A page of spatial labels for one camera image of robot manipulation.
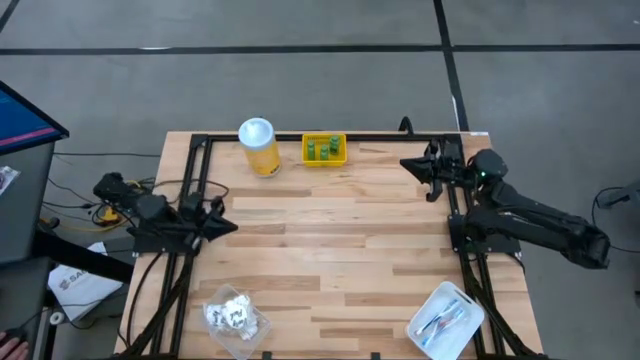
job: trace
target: white plastic tray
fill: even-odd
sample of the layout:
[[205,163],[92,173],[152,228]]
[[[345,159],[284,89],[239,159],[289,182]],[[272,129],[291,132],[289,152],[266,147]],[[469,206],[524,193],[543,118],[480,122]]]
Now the white plastic tray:
[[[465,311],[465,316],[468,317],[460,322],[460,326],[445,330],[448,332],[445,341],[442,341],[442,339],[434,341],[431,346],[425,349],[422,346],[422,340],[425,335],[424,333],[416,335],[416,331],[437,316],[454,299],[460,302],[460,306]],[[483,320],[484,311],[482,308],[453,283],[445,281],[438,286],[413,316],[406,328],[406,332],[416,346],[430,358],[434,360],[455,360],[460,356],[460,353],[462,353],[462,350],[464,350],[464,347],[471,340],[473,333],[480,327]]]

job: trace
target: monitor screen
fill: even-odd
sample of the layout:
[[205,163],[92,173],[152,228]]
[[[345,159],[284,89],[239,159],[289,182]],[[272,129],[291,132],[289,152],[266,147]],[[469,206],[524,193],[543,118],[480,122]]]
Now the monitor screen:
[[0,154],[58,140],[63,133],[15,96],[0,89]]

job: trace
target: white paper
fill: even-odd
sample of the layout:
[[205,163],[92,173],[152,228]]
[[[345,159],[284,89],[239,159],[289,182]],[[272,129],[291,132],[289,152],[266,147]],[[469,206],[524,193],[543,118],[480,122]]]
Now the white paper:
[[[102,242],[95,243],[88,249],[98,253],[106,252]],[[86,306],[63,306],[65,314],[71,321],[82,318],[100,304],[96,300],[106,298],[121,286],[122,283],[119,281],[106,279],[65,265],[60,265],[49,273],[49,288],[60,304],[92,303]]]

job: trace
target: clear plastic container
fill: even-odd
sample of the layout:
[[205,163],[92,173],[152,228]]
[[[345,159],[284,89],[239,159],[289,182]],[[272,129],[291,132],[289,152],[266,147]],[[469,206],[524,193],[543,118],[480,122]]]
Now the clear plastic container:
[[[434,338],[429,346],[424,346],[425,333],[419,333],[424,329],[447,304],[455,303],[462,309],[462,316],[459,321],[452,324],[450,328],[442,331],[441,335]],[[436,288],[427,302],[413,316],[406,328],[407,336],[422,350],[429,358],[434,360],[455,360],[464,347],[467,345],[473,333],[480,327],[484,320],[484,311],[471,300],[462,290],[453,283],[445,281]]]
[[[222,285],[218,291],[213,295],[211,299],[205,304],[202,305],[202,318],[205,319],[206,307],[209,304],[219,304],[223,305],[229,300],[232,300],[241,294],[233,288],[233,286],[229,284]],[[258,345],[262,342],[264,337],[267,335],[269,330],[271,330],[271,322],[256,309],[255,306],[251,305],[251,310],[258,320],[258,333],[252,337],[250,340],[242,340],[240,335],[236,332],[224,331],[220,327],[210,325],[206,320],[207,328],[209,329],[209,335],[212,339],[218,341],[222,346],[227,349],[238,360],[247,360],[253,354],[253,351],[258,347]]]

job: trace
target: white lid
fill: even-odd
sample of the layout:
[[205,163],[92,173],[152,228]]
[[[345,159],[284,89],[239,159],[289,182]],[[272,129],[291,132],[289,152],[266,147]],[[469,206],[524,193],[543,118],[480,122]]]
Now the white lid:
[[273,134],[273,126],[263,118],[251,118],[242,123],[238,130],[240,142],[254,150],[270,145]]

